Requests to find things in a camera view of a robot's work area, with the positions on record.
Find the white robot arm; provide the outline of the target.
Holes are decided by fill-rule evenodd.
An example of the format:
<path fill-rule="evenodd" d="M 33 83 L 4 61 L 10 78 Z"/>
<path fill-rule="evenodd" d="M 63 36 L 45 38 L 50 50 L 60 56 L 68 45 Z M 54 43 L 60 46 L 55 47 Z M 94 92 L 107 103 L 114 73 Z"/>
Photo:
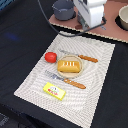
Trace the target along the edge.
<path fill-rule="evenodd" d="M 104 4 L 107 0 L 73 0 L 78 10 L 78 21 L 84 31 L 102 26 L 106 23 Z"/>

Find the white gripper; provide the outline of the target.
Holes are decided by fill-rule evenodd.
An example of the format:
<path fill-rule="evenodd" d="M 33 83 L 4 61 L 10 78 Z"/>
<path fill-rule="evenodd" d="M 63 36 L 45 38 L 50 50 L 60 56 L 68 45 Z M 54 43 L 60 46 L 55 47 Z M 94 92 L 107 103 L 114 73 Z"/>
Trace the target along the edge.
<path fill-rule="evenodd" d="M 78 10 L 78 21 L 84 31 L 89 31 L 106 23 L 104 4 L 107 0 L 73 0 Z"/>

